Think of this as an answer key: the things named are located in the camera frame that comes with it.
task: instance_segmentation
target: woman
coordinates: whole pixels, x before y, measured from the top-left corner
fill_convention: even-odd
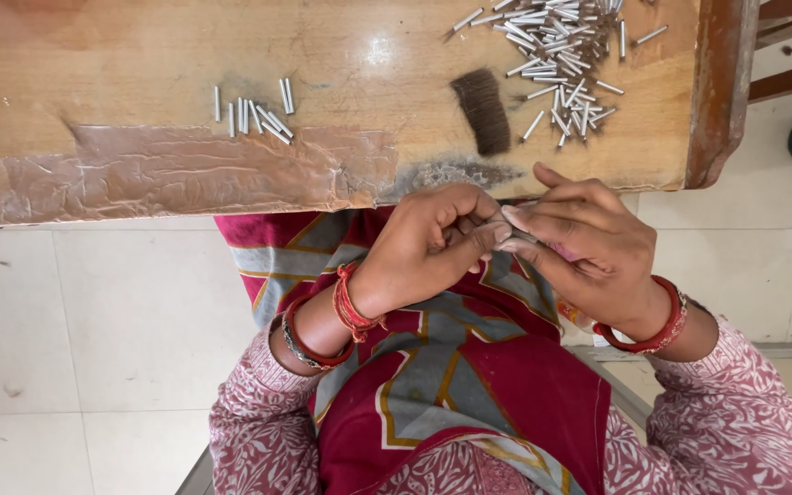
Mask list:
[[[464,184],[216,220],[262,328],[210,414],[217,493],[792,494],[773,366],[650,275],[655,231],[608,188],[534,174],[518,208]],[[552,289],[649,356],[649,446],[559,345]]]

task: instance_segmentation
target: paintbrush bristles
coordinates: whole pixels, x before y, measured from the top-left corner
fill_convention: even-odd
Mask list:
[[[489,157],[510,150],[509,119],[500,102],[500,84],[488,69],[454,79],[451,87],[475,134],[478,154]]]

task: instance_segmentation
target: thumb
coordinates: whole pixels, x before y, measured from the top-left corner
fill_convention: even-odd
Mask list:
[[[540,242],[512,238],[498,244],[496,249],[521,256],[566,298],[582,291],[583,276],[563,256]]]
[[[439,262],[448,265],[448,270],[452,273],[463,274],[482,255],[490,253],[494,246],[506,241],[511,235],[512,226],[506,222],[494,221],[479,225],[435,257]]]

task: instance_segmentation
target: bangle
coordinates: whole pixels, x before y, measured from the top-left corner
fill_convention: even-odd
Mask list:
[[[341,324],[345,328],[350,329],[350,334],[353,336],[353,341],[357,343],[365,342],[366,334],[369,329],[373,329],[378,325],[384,330],[387,326],[384,324],[386,314],[381,314],[378,318],[368,319],[358,313],[357,309],[353,307],[353,302],[350,301],[350,296],[347,295],[347,281],[359,267],[357,262],[350,262],[350,264],[338,267],[338,281],[335,282],[335,292],[332,294],[332,305],[335,306],[335,314],[341,320]]]
[[[293,323],[295,311],[297,311],[298,308],[300,308],[302,304],[307,302],[310,298],[313,298],[314,295],[315,294],[306,294],[292,301],[292,304],[290,304],[289,307],[286,308],[286,312],[283,313],[280,327],[283,330],[283,340],[286,341],[286,347],[289,347],[289,350],[292,351],[292,354],[295,355],[296,359],[301,361],[304,365],[326,371],[347,361],[347,358],[350,357],[350,354],[353,352],[354,345],[356,344],[351,340],[344,346],[344,349],[342,349],[341,353],[337,356],[323,357],[308,349],[307,346],[301,342],[301,339],[298,337],[298,333],[293,331],[293,328],[295,328]]]
[[[665,326],[651,339],[638,343],[622,343],[613,334],[609,325],[595,323],[595,333],[602,336],[610,345],[621,351],[631,352],[632,354],[653,354],[662,351],[680,332],[687,326],[687,296],[679,291],[677,287],[662,276],[654,275],[653,280],[660,286],[665,287],[671,297],[671,316]]]

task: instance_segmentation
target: woman's left hand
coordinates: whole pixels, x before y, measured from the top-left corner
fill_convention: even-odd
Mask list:
[[[402,198],[347,285],[350,300],[375,318],[431,298],[489,259],[512,235],[500,205],[480,187],[451,184]]]

